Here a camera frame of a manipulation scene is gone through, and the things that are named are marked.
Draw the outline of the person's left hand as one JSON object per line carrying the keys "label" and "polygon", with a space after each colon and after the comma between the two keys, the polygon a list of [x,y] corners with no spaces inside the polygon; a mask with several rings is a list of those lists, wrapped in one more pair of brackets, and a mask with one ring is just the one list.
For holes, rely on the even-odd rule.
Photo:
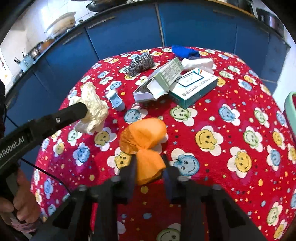
{"label": "person's left hand", "polygon": [[[30,191],[30,182],[21,169],[17,174],[18,191],[13,202],[1,197],[1,218],[5,224],[13,227],[19,232],[34,232],[40,225],[39,217],[41,209],[36,202],[34,194]],[[10,213],[17,210],[17,218],[25,223],[15,223],[10,218]]]}

